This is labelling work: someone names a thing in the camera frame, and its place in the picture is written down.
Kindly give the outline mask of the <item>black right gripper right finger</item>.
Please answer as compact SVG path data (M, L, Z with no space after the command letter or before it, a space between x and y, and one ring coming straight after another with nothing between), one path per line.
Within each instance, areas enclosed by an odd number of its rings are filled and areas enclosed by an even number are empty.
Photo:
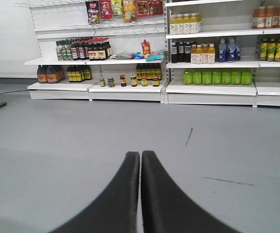
M189 198L155 152L142 153L141 203L146 233L235 233Z

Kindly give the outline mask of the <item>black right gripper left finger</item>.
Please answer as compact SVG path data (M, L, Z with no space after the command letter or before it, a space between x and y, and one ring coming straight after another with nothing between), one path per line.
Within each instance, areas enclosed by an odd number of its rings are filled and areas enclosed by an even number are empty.
M135 233L140 173L138 152L126 153L107 187L72 219L53 233Z

